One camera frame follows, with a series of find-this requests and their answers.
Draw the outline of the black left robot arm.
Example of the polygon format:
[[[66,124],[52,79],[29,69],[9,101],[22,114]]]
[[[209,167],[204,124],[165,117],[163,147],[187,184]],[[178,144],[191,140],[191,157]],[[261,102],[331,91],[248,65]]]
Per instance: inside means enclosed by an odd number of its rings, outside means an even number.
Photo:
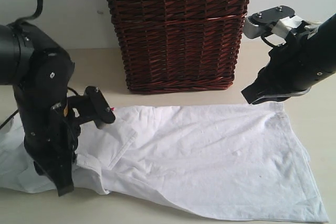
[[[37,174],[46,176],[59,196],[74,190],[77,138],[67,99],[74,69],[68,53],[36,26],[1,27],[1,84],[13,87],[24,148]]]

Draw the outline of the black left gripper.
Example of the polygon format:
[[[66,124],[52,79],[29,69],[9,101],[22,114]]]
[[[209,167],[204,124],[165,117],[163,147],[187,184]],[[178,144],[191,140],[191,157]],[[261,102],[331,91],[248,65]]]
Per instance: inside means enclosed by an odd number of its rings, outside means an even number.
[[[25,150],[37,174],[55,185],[59,197],[74,190],[76,138],[61,115],[74,68],[69,55],[60,48],[25,48],[20,51],[20,79],[13,86],[25,131]]]

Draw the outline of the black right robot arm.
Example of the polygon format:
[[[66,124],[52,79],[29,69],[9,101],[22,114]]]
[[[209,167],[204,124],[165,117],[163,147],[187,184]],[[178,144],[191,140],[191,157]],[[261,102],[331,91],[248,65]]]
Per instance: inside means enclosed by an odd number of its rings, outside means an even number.
[[[293,27],[282,19],[272,33],[284,35],[285,43],[272,46],[268,64],[242,90],[249,104],[299,97],[335,74],[335,16],[318,25],[301,20]]]

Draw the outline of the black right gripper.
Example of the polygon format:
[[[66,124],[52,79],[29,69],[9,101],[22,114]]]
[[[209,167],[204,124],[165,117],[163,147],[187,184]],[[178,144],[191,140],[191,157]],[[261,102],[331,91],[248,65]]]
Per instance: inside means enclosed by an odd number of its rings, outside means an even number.
[[[326,20],[315,33],[291,36],[269,56],[257,79],[241,91],[248,104],[301,96],[335,74],[335,19]]]

